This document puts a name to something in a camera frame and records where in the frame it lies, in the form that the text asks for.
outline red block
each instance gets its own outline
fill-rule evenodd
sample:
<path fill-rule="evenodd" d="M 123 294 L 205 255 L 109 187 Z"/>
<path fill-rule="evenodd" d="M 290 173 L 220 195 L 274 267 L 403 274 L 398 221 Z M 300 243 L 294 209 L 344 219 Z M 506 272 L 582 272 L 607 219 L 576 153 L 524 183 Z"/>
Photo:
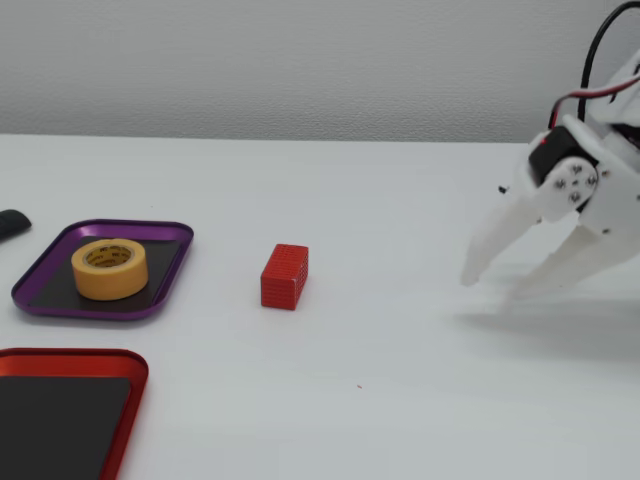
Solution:
<path fill-rule="evenodd" d="M 262 306 L 295 310 L 309 273 L 309 249 L 276 245 L 260 284 Z"/>

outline cable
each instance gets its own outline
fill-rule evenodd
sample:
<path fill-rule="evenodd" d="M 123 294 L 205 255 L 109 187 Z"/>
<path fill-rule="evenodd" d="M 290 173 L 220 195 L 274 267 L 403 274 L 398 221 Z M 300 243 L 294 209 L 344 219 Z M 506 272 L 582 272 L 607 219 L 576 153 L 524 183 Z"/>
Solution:
<path fill-rule="evenodd" d="M 589 78 L 591 77 L 591 69 L 593 68 L 593 60 L 596 56 L 596 51 L 600 46 L 600 42 L 602 41 L 602 37 L 607 32 L 611 24 L 622 15 L 627 10 L 631 10 L 633 8 L 640 8 L 640 2 L 627 2 L 620 5 L 616 8 L 611 15 L 607 17 L 604 21 L 596 36 L 593 37 L 593 41 L 591 42 L 591 46 L 589 47 L 589 53 L 587 54 L 587 59 L 584 62 L 584 70 L 582 71 L 582 82 L 580 83 L 580 88 L 588 88 L 589 87 Z M 585 115 L 587 111 L 587 98 L 582 98 L 578 103 L 578 118 L 584 122 Z"/>
<path fill-rule="evenodd" d="M 551 110 L 551 118 L 549 119 L 549 130 L 556 126 L 556 122 L 558 121 L 558 113 L 560 111 L 560 106 L 562 102 L 564 102 L 568 98 L 579 98 L 580 101 L 586 102 L 591 98 L 602 98 L 608 97 L 609 95 L 613 95 L 615 93 L 619 93 L 627 88 L 635 85 L 640 82 L 640 74 L 634 75 L 633 77 L 628 78 L 624 82 L 608 85 L 602 88 L 593 88 L 593 89 L 580 89 L 574 90 L 573 92 L 567 93 L 566 95 L 560 97 L 556 100 L 556 103 L 553 104 L 553 109 Z"/>

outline white tabletop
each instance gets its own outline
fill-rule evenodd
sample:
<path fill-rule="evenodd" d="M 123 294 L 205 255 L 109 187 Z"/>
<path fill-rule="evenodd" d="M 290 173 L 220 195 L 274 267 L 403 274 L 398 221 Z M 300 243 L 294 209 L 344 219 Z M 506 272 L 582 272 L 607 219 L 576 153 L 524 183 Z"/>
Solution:
<path fill-rule="evenodd" d="M 34 223 L 0 244 L 0 347 L 146 358 L 123 480 L 636 478 L 638 263 L 497 313 L 567 221 L 458 286 L 522 148 L 0 137 L 0 210 Z M 24 271 L 91 218 L 193 227 L 160 314 L 118 324 L 14 307 Z M 276 243 L 310 248 L 295 312 L 260 306 Z"/>

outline tray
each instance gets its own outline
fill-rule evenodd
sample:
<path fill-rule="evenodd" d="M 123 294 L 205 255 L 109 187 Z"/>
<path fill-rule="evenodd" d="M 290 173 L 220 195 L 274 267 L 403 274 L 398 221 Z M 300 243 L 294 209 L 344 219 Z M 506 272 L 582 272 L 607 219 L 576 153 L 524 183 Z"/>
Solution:
<path fill-rule="evenodd" d="M 175 222 L 87 220 L 65 228 L 11 291 L 15 304 L 34 315 L 137 320 L 166 302 L 182 266 L 193 230 Z M 149 283 L 139 293 L 112 302 L 82 297 L 75 288 L 71 256 L 102 238 L 127 238 L 144 245 Z"/>
<path fill-rule="evenodd" d="M 127 350 L 0 350 L 5 475 L 115 480 L 148 376 Z"/>

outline tape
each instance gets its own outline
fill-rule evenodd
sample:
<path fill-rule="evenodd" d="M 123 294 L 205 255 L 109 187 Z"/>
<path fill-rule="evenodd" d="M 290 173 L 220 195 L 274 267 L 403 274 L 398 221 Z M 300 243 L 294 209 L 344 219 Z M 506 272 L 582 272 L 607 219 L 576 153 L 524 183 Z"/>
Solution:
<path fill-rule="evenodd" d="M 132 240 L 98 240 L 71 257 L 78 293 L 91 300 L 130 297 L 149 281 L 144 247 Z"/>

